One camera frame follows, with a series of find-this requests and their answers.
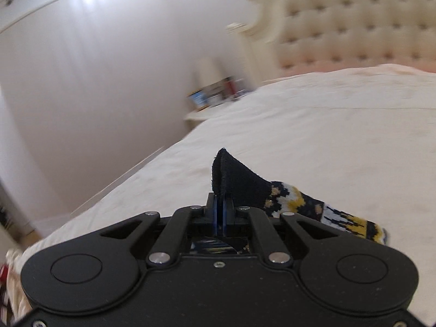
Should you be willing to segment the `patterned navy yellow knit sweater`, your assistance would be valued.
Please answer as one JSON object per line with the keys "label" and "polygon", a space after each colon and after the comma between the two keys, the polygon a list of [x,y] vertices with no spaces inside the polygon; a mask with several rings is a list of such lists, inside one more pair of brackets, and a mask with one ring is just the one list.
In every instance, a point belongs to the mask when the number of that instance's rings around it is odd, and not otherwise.
{"label": "patterned navy yellow knit sweater", "polygon": [[256,207],[272,218],[278,218],[282,213],[296,213],[382,245],[388,242],[388,234],[383,227],[337,210],[291,184],[267,181],[226,149],[220,149],[213,161],[212,191],[223,199],[231,199],[236,207]]}

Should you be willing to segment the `gold framed photo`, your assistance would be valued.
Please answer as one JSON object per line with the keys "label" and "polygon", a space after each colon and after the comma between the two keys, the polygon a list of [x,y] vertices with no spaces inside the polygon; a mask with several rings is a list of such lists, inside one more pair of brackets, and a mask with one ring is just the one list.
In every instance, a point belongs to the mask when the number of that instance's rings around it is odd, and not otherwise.
{"label": "gold framed photo", "polygon": [[209,107],[208,98],[202,89],[191,92],[188,95],[188,99],[192,103],[196,111],[201,111]]}

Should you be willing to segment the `red bottle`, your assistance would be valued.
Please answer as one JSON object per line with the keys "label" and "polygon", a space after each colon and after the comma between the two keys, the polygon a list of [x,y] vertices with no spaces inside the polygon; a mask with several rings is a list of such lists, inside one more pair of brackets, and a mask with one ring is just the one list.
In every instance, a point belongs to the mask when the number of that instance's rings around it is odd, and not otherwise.
{"label": "red bottle", "polygon": [[226,92],[228,93],[228,96],[230,98],[236,98],[237,97],[237,88],[234,84],[234,81],[231,77],[225,78],[224,84],[226,87]]}

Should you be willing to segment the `white table lamp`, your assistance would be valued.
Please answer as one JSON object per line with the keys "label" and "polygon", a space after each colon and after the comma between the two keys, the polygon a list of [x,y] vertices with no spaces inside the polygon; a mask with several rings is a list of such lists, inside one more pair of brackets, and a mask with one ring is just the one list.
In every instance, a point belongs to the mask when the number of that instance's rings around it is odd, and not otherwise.
{"label": "white table lamp", "polygon": [[214,58],[202,57],[196,61],[195,66],[195,75],[201,90],[209,91],[221,85],[224,75]]}

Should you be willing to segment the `cream bedspread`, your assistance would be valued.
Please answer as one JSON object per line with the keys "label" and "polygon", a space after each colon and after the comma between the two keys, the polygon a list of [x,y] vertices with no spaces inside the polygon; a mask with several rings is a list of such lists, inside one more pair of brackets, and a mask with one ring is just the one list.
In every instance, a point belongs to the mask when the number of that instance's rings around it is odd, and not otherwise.
{"label": "cream bedspread", "polygon": [[310,73],[257,89],[197,126],[45,239],[36,252],[139,213],[202,204],[226,149],[262,178],[376,222],[416,264],[410,306],[435,322],[435,74],[386,64]]}

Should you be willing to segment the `cream tufted headboard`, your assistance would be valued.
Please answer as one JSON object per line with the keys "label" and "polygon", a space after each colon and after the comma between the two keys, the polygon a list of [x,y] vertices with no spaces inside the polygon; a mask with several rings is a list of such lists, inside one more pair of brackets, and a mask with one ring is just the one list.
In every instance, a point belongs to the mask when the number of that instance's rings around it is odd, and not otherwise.
{"label": "cream tufted headboard", "polygon": [[435,71],[435,0],[250,0],[259,15],[233,23],[247,79],[395,63]]}

